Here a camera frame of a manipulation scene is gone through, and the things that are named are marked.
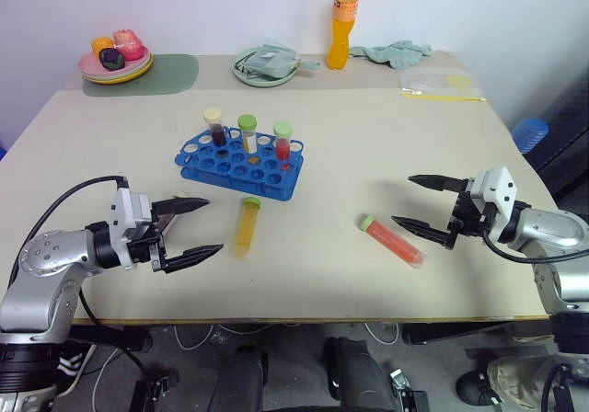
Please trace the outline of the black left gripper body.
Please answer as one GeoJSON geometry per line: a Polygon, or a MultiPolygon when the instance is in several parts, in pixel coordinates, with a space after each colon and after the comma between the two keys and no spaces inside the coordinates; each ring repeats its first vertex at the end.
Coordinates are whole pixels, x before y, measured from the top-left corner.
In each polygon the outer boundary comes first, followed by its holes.
{"type": "Polygon", "coordinates": [[[177,200],[161,200],[151,207],[151,220],[142,224],[126,244],[133,264],[150,263],[153,271],[172,271],[165,247],[165,231],[176,217],[177,200]]]}

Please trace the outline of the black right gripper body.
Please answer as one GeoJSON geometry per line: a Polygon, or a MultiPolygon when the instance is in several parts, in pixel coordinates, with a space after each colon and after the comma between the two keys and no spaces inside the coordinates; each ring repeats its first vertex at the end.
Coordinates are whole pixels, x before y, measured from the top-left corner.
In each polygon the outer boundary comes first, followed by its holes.
{"type": "Polygon", "coordinates": [[[459,235],[480,236],[481,212],[467,191],[468,179],[450,178],[445,182],[445,188],[457,193],[457,199],[447,225],[449,232],[445,240],[445,248],[453,249],[459,235]]]}

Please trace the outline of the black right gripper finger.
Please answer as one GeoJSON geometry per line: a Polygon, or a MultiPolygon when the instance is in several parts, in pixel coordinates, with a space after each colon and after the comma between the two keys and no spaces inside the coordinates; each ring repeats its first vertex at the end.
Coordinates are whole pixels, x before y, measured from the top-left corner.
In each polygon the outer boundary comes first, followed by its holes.
{"type": "Polygon", "coordinates": [[[392,216],[391,219],[418,237],[430,240],[443,247],[454,246],[454,235],[451,232],[432,228],[428,223],[412,218],[392,216]]]}
{"type": "Polygon", "coordinates": [[[446,177],[442,175],[419,174],[408,177],[408,180],[427,189],[437,191],[449,190],[456,193],[464,192],[468,186],[468,180],[446,177]]]}

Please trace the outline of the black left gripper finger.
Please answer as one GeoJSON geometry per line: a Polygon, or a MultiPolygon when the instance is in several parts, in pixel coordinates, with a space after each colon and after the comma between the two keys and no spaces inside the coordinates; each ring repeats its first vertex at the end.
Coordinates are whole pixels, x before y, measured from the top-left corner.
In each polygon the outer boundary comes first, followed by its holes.
{"type": "Polygon", "coordinates": [[[179,214],[193,212],[210,203],[209,200],[203,198],[171,198],[167,200],[160,200],[152,203],[152,213],[156,218],[164,218],[168,216],[176,216],[179,214]]]}
{"type": "Polygon", "coordinates": [[[166,274],[169,274],[197,266],[204,260],[220,252],[223,248],[223,244],[196,246],[192,249],[185,250],[180,256],[167,258],[162,265],[162,270],[166,274]]]}

